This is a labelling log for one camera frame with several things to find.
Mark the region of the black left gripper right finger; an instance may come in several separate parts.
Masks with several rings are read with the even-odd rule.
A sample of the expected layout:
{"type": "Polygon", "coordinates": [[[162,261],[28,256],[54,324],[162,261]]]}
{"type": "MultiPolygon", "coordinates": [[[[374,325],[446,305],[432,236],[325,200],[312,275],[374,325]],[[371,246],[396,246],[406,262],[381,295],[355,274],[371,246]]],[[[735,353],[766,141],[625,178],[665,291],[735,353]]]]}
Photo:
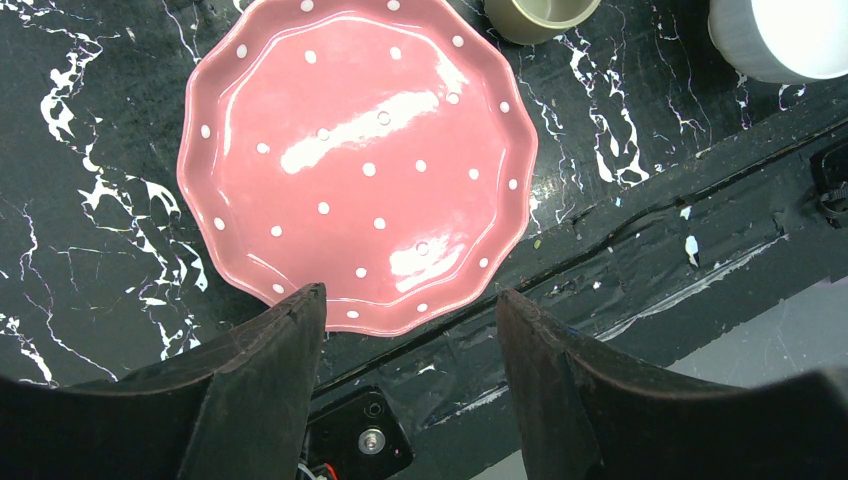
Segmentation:
{"type": "Polygon", "coordinates": [[[531,479],[843,479],[847,372],[732,387],[649,364],[514,290],[498,339],[531,479]]]}

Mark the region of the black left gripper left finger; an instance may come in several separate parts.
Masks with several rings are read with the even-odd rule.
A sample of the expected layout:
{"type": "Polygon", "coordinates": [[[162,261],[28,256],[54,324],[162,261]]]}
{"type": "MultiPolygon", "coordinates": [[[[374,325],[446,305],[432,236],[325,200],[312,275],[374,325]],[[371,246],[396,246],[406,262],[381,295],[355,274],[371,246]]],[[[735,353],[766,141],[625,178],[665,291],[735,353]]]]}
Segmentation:
{"type": "Polygon", "coordinates": [[[309,284],[117,382],[1,382],[5,479],[291,479],[327,318],[309,284]]]}

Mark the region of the white bowl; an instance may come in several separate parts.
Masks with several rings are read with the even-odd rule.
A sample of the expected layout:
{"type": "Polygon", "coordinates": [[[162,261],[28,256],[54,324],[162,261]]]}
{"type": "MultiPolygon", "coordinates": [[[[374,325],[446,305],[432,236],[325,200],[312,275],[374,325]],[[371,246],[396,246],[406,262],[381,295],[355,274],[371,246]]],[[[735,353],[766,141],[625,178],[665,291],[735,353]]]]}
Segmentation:
{"type": "Polygon", "coordinates": [[[847,74],[845,0],[712,0],[707,25],[724,60],[749,78],[804,84],[847,74]]]}

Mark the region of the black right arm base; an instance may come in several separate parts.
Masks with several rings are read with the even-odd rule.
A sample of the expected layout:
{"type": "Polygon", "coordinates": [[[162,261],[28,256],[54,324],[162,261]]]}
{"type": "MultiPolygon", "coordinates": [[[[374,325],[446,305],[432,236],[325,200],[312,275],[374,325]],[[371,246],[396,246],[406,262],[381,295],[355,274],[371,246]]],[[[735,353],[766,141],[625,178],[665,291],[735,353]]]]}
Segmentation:
{"type": "Polygon", "coordinates": [[[847,227],[847,138],[839,138],[809,159],[817,210],[834,228],[847,227]]]}

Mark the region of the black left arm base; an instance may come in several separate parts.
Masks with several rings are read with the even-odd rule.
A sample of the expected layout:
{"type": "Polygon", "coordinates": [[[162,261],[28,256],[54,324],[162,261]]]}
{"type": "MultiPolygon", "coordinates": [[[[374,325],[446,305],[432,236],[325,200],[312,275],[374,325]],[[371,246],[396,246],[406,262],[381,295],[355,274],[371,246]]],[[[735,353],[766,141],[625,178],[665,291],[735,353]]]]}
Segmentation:
{"type": "Polygon", "coordinates": [[[414,458],[407,434],[376,386],[312,413],[301,452],[313,475],[326,479],[388,479],[414,458]]]}

